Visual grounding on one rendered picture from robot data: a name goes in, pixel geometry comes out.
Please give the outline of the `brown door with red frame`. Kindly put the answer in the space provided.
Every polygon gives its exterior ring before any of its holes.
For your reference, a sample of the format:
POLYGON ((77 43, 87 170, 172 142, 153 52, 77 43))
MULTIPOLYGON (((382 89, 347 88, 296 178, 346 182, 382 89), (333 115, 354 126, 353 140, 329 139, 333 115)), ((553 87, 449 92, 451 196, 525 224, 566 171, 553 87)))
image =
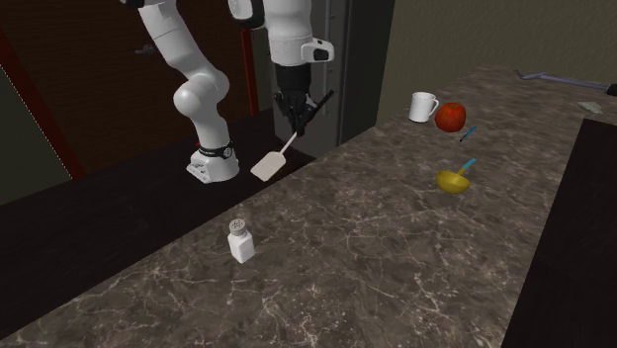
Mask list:
POLYGON ((120 0, 0 0, 0 30, 87 174, 196 131, 172 98, 184 76, 120 0))

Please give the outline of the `red apple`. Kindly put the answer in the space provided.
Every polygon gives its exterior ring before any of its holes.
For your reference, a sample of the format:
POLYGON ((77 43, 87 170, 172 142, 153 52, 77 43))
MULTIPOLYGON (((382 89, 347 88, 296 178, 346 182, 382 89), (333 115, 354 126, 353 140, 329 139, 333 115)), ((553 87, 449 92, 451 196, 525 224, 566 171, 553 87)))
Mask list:
POLYGON ((460 131, 466 122, 466 109, 460 103, 446 103, 435 115, 436 127, 445 132, 460 131))

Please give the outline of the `white spatula with black handle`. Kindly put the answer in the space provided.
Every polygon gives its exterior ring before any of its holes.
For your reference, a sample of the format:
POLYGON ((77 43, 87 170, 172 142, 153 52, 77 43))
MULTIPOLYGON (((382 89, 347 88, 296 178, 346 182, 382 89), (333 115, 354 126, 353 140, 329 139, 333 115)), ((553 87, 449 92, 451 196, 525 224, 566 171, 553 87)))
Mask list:
MULTIPOLYGON (((334 91, 329 90, 323 96, 323 98, 317 103, 317 108, 314 115, 316 115, 322 106, 327 103, 333 94, 334 91)), ((285 151, 290 147, 296 138, 297 133, 294 132, 279 151, 268 152, 250 169, 250 172, 263 182, 269 181, 286 164, 287 160, 285 157, 285 151)))

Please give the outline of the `grey tall cabinet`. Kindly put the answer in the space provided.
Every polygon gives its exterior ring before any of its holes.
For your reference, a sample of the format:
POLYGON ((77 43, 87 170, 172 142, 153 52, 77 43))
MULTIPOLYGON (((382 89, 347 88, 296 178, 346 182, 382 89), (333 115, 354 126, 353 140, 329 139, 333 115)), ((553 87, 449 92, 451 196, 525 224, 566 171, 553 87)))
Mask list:
MULTIPOLYGON (((373 127, 380 93, 396 0, 311 0, 312 34, 334 45, 330 62, 311 66, 310 96, 319 101, 334 94, 298 137, 295 148, 312 157, 373 127)), ((278 90, 272 62, 273 95, 278 90)), ((287 119, 273 98, 275 135, 292 135, 287 119)))

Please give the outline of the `white mug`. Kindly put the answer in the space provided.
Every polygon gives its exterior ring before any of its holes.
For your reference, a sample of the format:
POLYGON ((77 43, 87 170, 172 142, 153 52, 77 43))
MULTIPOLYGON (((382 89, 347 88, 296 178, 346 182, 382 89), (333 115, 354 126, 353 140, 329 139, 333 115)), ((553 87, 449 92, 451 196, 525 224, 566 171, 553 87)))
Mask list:
POLYGON ((427 92, 414 92, 411 97, 408 118, 415 123, 426 123, 439 108, 436 96, 427 92))

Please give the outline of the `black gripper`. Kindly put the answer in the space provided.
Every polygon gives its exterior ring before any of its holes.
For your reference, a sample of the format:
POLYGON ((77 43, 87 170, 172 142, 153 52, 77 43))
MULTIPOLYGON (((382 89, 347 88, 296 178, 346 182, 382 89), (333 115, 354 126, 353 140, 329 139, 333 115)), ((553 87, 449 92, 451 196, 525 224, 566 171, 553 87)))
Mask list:
POLYGON ((298 136, 303 136, 317 108, 317 103, 309 96, 310 65, 308 63, 297 66, 275 64, 275 72, 279 90, 273 98, 290 127, 296 129, 298 136), (303 105, 298 115, 294 110, 294 105, 303 105))

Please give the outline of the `white salt shaker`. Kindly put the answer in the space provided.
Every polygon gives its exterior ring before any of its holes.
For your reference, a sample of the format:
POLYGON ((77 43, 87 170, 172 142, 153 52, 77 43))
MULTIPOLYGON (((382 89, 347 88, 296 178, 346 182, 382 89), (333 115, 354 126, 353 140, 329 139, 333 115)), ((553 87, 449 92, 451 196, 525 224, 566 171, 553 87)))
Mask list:
POLYGON ((232 220, 227 236, 230 253, 240 264, 243 264, 255 255, 253 236, 248 230, 246 222, 241 218, 232 220))

